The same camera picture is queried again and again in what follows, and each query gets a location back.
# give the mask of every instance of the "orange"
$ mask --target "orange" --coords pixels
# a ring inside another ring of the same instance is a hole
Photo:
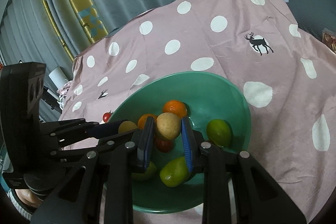
[[[144,114],[140,117],[140,119],[138,120],[138,128],[140,129],[144,129],[145,128],[145,123],[147,121],[147,117],[153,117],[154,118],[154,121],[156,122],[156,118],[157,116],[154,115],[154,114]]]
[[[188,114],[185,104],[178,100],[171,100],[165,103],[162,112],[171,112],[176,114],[180,118],[186,117]]]

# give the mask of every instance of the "human hand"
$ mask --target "human hand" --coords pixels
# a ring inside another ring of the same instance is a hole
[[[15,192],[18,198],[26,205],[38,208],[42,203],[30,189],[15,189]]]

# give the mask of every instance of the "snack package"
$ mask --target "snack package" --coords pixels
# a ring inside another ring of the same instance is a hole
[[[334,53],[336,53],[336,32],[332,32],[326,28],[322,31],[322,43],[327,45]]]

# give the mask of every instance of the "red fruit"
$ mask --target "red fruit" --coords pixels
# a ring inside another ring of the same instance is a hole
[[[154,144],[156,148],[163,153],[168,153],[174,148],[174,143],[172,141],[162,141],[159,138],[155,138]]]
[[[103,121],[107,122],[110,119],[111,116],[112,116],[112,112],[111,111],[104,113],[104,115],[103,115]]]

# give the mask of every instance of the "black deer print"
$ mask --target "black deer print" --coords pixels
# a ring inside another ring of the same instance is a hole
[[[253,48],[256,51],[260,52],[260,55],[263,55],[263,54],[261,53],[261,51],[259,49],[259,46],[264,46],[264,48],[266,49],[267,54],[268,54],[268,49],[267,49],[268,47],[273,52],[272,48],[269,45],[266,44],[265,38],[263,38],[263,39],[254,39],[253,32],[249,33],[248,35],[250,36],[250,38],[248,38],[247,35],[245,35],[245,39],[248,40],[253,45]]]
[[[105,92],[107,92],[107,90],[103,90],[103,91],[101,92],[101,95],[99,96],[99,98],[98,98],[98,99],[106,97],[106,96],[107,96],[107,94],[106,94],[106,95],[104,95],[104,93],[105,93]]]

